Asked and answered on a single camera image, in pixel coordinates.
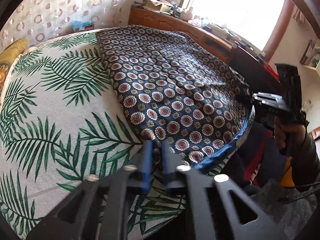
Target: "wooden sideboard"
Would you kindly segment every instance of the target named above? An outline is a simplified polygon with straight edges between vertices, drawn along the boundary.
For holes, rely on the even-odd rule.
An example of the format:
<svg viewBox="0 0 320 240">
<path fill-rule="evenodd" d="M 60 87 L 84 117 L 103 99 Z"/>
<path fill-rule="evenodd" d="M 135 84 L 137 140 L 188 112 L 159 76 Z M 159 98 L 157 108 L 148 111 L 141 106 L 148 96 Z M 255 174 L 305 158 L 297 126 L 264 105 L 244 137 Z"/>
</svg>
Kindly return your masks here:
<svg viewBox="0 0 320 240">
<path fill-rule="evenodd" d="M 164 31 L 183 32 L 223 62 L 226 62 L 230 55 L 231 45 L 229 43 L 178 18 L 132 7 L 129 25 L 142 25 Z"/>
</svg>

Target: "silver bolt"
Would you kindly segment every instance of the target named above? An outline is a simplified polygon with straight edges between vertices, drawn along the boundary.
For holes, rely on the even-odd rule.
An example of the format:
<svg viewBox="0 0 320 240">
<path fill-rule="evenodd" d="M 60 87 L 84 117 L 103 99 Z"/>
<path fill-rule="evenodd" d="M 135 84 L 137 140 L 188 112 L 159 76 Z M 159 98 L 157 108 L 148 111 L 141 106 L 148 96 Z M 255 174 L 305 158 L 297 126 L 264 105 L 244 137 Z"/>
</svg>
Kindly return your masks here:
<svg viewBox="0 0 320 240">
<path fill-rule="evenodd" d="M 124 166 L 123 168 L 124 168 L 126 171 L 135 171 L 135 170 L 137 169 L 137 166 L 128 164 L 128 165 Z"/>
<path fill-rule="evenodd" d="M 218 174 L 218 175 L 214 176 L 214 180 L 219 183 L 225 182 L 228 179 L 229 179 L 229 177 L 226 174 Z"/>
<path fill-rule="evenodd" d="M 95 175 L 95 174 L 90 174 L 90 175 L 87 177 L 87 180 L 88 180 L 88 181 L 97 181 L 97 180 L 99 180 L 99 176 L 98 176 L 98 175 Z"/>
<path fill-rule="evenodd" d="M 179 165 L 176 167 L 177 171 L 190 171 L 191 167 L 188 165 Z"/>
</svg>

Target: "window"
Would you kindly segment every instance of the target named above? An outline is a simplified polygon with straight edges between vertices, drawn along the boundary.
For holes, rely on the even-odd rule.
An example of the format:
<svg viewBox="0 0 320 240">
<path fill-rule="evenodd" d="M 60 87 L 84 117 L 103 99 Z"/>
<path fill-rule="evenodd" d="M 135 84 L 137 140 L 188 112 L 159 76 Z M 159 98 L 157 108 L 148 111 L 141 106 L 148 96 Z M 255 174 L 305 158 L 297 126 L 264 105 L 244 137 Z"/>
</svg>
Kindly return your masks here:
<svg viewBox="0 0 320 240">
<path fill-rule="evenodd" d="M 191 0 L 196 15 L 227 26 L 263 51 L 284 0 Z"/>
</svg>

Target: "bed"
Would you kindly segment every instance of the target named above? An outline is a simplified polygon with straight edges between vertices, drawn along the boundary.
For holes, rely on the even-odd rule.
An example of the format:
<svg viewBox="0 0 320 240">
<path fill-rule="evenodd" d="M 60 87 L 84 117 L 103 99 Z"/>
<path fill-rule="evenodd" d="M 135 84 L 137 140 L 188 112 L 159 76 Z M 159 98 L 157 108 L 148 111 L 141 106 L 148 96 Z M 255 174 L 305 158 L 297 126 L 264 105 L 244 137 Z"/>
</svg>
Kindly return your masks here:
<svg viewBox="0 0 320 240">
<path fill-rule="evenodd" d="M 113 174 L 142 147 L 97 41 L 103 32 L 101 37 L 127 28 L 136 27 L 50 40 L 28 49 L 10 68 L 1 94 L 0 211 L 21 239 L 89 174 Z M 220 173 L 253 119 L 254 108 L 248 109 L 218 163 L 194 167 L 209 176 Z M 161 171 L 154 169 L 150 192 L 130 204 L 128 238 L 147 237 L 184 208 L 184 196 L 164 191 Z"/>
</svg>

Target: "black handle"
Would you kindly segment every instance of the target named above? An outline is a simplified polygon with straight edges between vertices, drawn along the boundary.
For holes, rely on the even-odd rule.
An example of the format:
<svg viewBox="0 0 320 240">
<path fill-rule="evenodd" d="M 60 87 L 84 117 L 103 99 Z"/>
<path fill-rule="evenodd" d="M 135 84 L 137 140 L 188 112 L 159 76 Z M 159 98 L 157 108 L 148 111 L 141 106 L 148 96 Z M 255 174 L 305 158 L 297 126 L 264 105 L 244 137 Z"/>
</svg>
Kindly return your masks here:
<svg viewBox="0 0 320 240">
<path fill-rule="evenodd" d="M 280 149 L 279 152 L 281 155 L 288 157 L 288 156 L 291 156 L 291 153 L 293 152 L 295 134 L 294 133 L 286 133 L 285 135 L 286 135 L 285 148 Z"/>
</svg>

